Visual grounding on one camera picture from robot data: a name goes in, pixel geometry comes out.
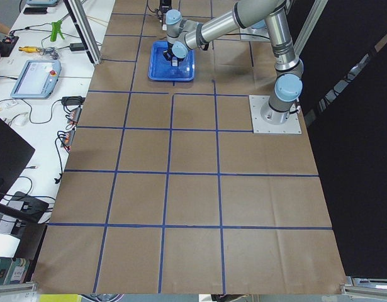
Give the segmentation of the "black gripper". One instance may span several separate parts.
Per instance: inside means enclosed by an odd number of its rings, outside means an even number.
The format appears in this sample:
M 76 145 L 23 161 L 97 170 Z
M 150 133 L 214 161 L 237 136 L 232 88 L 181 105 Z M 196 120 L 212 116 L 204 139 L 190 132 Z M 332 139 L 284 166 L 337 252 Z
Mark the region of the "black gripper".
M 167 48 L 162 52 L 162 54 L 164 58 L 171 63 L 172 66 L 178 66 L 181 59 L 174 55 L 172 51 L 173 46 L 173 44 L 168 43 Z
M 157 17 L 162 21 L 166 12 L 172 9 L 172 0 L 160 0 L 159 7 L 157 8 Z

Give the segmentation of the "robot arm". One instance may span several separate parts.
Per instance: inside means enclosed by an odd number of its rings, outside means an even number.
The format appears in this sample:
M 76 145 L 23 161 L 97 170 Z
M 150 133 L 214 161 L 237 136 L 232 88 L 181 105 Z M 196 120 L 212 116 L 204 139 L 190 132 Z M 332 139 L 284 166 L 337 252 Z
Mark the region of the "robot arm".
M 261 108 L 262 119 L 272 125 L 282 125 L 293 114 L 292 105 L 302 89 L 304 65 L 294 51 L 286 19 L 285 1 L 237 1 L 225 14 L 206 23 L 183 18 L 180 11 L 169 10 L 165 15 L 167 61 L 182 62 L 195 48 L 207 50 L 210 42 L 224 35 L 247 35 L 246 29 L 263 22 L 276 58 L 276 81 L 269 100 Z

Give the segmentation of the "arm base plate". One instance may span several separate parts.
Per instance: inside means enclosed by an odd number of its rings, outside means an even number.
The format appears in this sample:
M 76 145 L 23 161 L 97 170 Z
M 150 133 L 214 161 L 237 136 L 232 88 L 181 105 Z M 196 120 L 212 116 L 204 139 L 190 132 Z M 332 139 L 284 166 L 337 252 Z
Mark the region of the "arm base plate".
M 250 115 L 254 134 L 301 135 L 298 107 L 294 102 L 287 112 L 274 111 L 269 96 L 249 95 Z
M 266 27 L 240 29 L 240 39 L 243 41 L 270 42 Z

